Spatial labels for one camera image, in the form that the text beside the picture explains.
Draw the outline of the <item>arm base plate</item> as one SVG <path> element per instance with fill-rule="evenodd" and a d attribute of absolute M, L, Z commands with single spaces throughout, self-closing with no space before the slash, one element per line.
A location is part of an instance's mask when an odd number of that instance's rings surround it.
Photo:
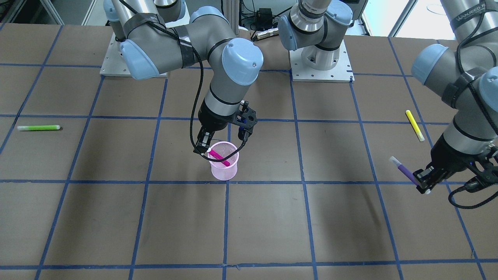
<path fill-rule="evenodd" d="M 168 77 L 168 72 L 160 73 L 154 67 L 151 55 L 146 54 L 143 46 L 133 40 L 119 42 L 114 33 L 111 35 L 100 74 L 109 77 L 132 77 L 136 80 Z"/>
<path fill-rule="evenodd" d="M 309 46 L 289 51 L 293 79 L 298 82 L 354 82 L 354 74 L 345 41 L 328 51 Z"/>

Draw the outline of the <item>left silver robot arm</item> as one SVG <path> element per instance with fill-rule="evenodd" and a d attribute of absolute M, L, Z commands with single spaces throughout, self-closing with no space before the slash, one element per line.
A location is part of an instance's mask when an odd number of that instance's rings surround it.
<path fill-rule="evenodd" d="M 431 162 L 414 172 L 417 190 L 430 191 L 457 172 L 474 177 L 463 190 L 477 192 L 497 183 L 497 1 L 443 0 L 458 41 L 455 51 L 441 44 L 425 48 L 411 74 L 457 110 L 431 149 Z M 287 50 L 310 47 L 313 53 L 336 51 L 351 21 L 339 0 L 300 0 L 278 23 Z"/>

